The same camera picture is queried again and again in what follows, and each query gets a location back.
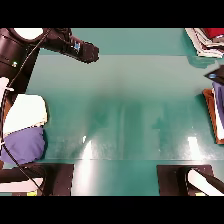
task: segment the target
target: table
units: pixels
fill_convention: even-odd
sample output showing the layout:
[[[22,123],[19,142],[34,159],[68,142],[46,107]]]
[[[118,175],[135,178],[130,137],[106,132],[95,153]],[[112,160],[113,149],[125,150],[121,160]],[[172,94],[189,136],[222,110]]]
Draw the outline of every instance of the table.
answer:
[[[201,94],[223,60],[194,56],[183,29],[170,29],[171,43],[156,38],[167,29],[75,30],[99,44],[100,60],[42,51],[27,89],[48,104],[41,162],[75,164],[72,195],[159,195],[158,164],[211,164],[224,181]]]

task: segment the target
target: stack of folded clothes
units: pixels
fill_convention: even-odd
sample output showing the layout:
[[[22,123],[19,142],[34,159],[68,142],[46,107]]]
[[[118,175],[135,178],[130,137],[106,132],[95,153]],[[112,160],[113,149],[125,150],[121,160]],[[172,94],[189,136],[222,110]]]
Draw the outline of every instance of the stack of folded clothes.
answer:
[[[41,96],[18,94],[3,127],[4,141],[19,164],[40,159],[44,152],[43,125],[47,122],[45,101]],[[4,148],[0,160],[14,164]]]
[[[213,89],[204,89],[217,144],[224,144],[224,86],[213,82]]]
[[[198,56],[222,58],[224,28],[185,28]]]

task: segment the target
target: red cloth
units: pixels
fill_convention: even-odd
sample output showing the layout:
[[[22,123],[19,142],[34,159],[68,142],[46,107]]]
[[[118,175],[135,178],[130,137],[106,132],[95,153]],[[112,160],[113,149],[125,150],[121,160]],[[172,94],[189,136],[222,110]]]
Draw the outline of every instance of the red cloth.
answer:
[[[224,35],[224,28],[204,28],[204,30],[210,39]]]

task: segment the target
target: teal tabletop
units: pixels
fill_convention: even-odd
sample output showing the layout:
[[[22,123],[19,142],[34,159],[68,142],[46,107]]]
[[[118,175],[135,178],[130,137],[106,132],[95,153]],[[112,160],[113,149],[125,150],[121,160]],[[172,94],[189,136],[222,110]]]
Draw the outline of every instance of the teal tabletop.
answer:
[[[75,164],[72,195],[159,195],[158,164],[211,164],[224,181],[202,95],[223,60],[195,56],[183,28],[73,34],[100,48],[99,61],[42,50],[27,89],[48,108],[40,162]]]

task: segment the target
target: green table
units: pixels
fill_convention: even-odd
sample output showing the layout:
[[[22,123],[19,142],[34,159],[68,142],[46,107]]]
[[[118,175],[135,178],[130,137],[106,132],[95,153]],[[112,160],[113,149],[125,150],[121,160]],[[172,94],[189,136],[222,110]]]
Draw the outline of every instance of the green table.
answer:
[[[224,180],[201,94],[223,60],[194,56],[183,29],[73,33],[98,45],[100,60],[42,51],[27,89],[48,104],[41,162],[75,164],[72,195],[158,195],[157,164],[211,164]]]

